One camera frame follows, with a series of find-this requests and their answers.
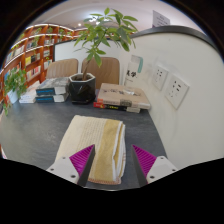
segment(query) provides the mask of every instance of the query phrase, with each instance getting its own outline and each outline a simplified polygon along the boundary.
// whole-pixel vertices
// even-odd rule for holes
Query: towel
[[[95,144],[88,181],[120,184],[126,161],[124,135],[122,121],[76,115],[64,134],[55,161]]]

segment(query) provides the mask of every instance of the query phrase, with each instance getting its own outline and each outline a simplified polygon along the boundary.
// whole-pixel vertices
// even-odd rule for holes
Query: electrical outlet
[[[177,109],[187,93],[189,86],[176,76],[172,76],[166,89],[165,96]]]
[[[152,82],[159,90],[161,90],[163,87],[163,84],[166,80],[167,73],[168,73],[168,71],[165,70],[164,68],[162,68],[158,65],[156,66],[154,75],[152,77]]]

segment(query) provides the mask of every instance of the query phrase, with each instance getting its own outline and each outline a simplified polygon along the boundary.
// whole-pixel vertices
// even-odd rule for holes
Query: table
[[[60,142],[75,115],[122,120],[126,125],[126,166],[120,185],[87,182],[86,187],[101,190],[138,188],[131,156],[131,145],[137,145],[155,156],[166,156],[156,127],[148,113],[117,111],[64,103],[14,103],[0,123],[0,144],[8,159],[46,170],[55,161]]]

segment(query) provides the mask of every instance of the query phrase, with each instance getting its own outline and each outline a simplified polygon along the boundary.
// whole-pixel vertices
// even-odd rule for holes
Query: plant pot
[[[10,90],[7,95],[12,104],[14,104],[18,100],[18,95],[16,91],[13,92],[12,90]]]
[[[91,73],[87,73],[90,79],[86,81],[73,80],[82,78],[82,73],[77,73],[69,77],[69,95],[74,104],[88,104],[95,99],[96,78]]]

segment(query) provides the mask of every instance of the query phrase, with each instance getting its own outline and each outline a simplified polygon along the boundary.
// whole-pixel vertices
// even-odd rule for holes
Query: chair
[[[78,60],[75,58],[59,60],[50,63],[46,79],[69,77],[78,73]]]
[[[102,65],[99,68],[95,59],[89,62],[87,73],[96,77],[96,89],[100,89],[102,83],[119,84],[120,63],[116,58],[101,57]],[[82,62],[82,73],[86,67],[87,60]]]

